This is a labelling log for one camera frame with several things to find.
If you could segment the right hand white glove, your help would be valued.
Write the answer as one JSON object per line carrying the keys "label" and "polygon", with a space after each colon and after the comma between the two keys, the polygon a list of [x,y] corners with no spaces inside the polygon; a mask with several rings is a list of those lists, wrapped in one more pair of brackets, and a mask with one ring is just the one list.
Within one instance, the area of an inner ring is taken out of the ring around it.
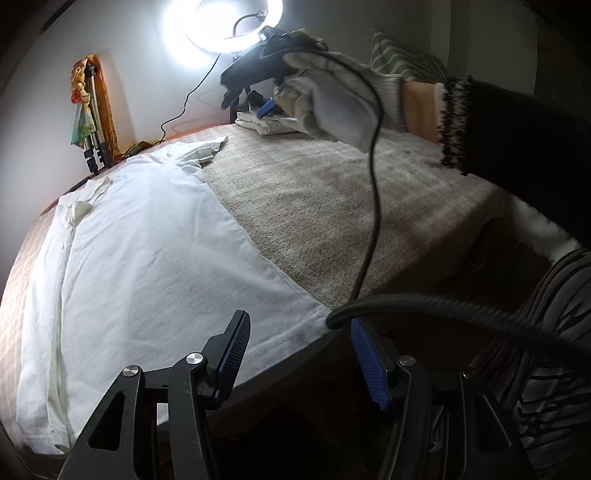
{"label": "right hand white glove", "polygon": [[339,53],[293,52],[283,62],[295,73],[276,87],[274,100],[305,134],[367,153],[378,127],[407,130],[401,76],[379,73]]}

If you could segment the right forearm dark sleeve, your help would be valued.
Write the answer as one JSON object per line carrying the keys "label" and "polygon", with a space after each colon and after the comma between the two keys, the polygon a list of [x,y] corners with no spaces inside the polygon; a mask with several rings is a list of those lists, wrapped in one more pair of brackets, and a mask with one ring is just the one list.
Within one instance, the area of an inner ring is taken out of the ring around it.
{"label": "right forearm dark sleeve", "polygon": [[408,131],[442,148],[444,166],[482,178],[590,247],[590,120],[471,77],[401,83]]}

